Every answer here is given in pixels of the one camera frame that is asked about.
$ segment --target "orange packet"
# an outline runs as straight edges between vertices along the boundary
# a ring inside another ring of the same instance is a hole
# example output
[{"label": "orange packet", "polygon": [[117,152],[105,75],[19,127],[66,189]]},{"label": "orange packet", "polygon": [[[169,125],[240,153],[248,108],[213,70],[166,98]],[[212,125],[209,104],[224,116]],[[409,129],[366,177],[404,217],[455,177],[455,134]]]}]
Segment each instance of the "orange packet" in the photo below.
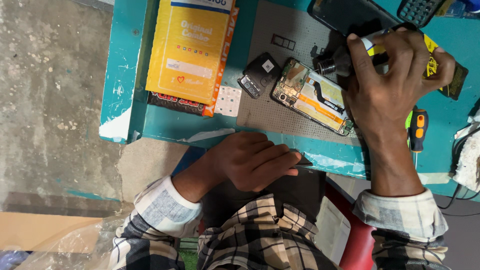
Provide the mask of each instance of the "orange packet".
[{"label": "orange packet", "polygon": [[230,44],[232,43],[233,30],[235,29],[235,25],[237,24],[238,13],[239,8],[235,7],[234,2],[232,11],[230,12],[230,22],[228,23],[227,34],[225,35],[225,41],[223,45],[222,57],[220,59],[220,65],[218,66],[218,73],[215,80],[215,92],[213,93],[212,97],[213,103],[210,106],[205,104],[204,116],[213,117],[213,113],[215,111],[216,98],[218,97],[218,91],[220,89],[220,85],[222,84],[223,72],[225,71],[225,66],[227,64],[227,56],[228,52],[230,51]]}]

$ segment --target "black pants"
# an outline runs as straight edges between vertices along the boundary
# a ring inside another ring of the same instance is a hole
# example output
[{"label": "black pants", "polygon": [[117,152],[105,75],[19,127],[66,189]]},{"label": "black pants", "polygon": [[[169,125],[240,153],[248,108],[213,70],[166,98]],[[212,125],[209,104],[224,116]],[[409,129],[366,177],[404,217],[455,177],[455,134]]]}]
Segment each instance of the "black pants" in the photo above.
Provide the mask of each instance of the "black pants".
[{"label": "black pants", "polygon": [[283,176],[261,192],[244,192],[225,181],[203,198],[205,228],[220,227],[235,212],[256,198],[273,193],[278,217],[283,216],[283,204],[290,204],[315,224],[325,194],[325,172],[299,169],[298,176]]}]

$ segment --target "shirt cuff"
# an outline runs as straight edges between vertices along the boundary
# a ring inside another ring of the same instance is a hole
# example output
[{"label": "shirt cuff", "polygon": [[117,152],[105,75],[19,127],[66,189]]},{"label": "shirt cuff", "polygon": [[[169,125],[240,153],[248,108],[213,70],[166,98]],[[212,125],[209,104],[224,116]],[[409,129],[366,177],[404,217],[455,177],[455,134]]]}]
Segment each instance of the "shirt cuff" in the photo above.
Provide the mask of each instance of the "shirt cuff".
[{"label": "shirt cuff", "polygon": [[174,237],[194,233],[202,218],[202,204],[182,197],[170,176],[148,185],[133,203],[135,210],[150,226]]},{"label": "shirt cuff", "polygon": [[372,227],[422,238],[435,238],[448,230],[428,188],[408,197],[382,197],[364,190],[355,202],[353,213]]}]

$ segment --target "black phone screen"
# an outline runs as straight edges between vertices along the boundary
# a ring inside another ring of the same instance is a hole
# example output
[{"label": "black phone screen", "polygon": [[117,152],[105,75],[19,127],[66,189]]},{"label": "black phone screen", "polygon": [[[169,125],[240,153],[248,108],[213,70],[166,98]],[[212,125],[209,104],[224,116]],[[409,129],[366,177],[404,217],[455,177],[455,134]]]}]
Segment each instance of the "black phone screen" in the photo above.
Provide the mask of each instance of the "black phone screen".
[{"label": "black phone screen", "polygon": [[369,0],[313,0],[309,13],[316,20],[348,36],[364,37],[382,29],[398,25],[401,21]]}]

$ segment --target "orange flex cable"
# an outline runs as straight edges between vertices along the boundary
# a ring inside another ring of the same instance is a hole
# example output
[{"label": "orange flex cable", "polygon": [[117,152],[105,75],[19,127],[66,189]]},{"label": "orange flex cable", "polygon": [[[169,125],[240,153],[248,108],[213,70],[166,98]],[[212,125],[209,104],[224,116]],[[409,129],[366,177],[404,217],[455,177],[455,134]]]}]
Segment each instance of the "orange flex cable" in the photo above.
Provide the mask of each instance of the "orange flex cable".
[{"label": "orange flex cable", "polygon": [[324,108],[320,107],[320,104],[318,104],[317,102],[311,100],[310,98],[300,94],[300,97],[299,99],[305,103],[307,103],[308,105],[312,106],[315,108],[315,110],[317,110],[317,112],[327,116],[328,118],[332,119],[333,121],[339,123],[339,124],[343,124],[343,120],[336,117],[333,113],[325,110]]}]

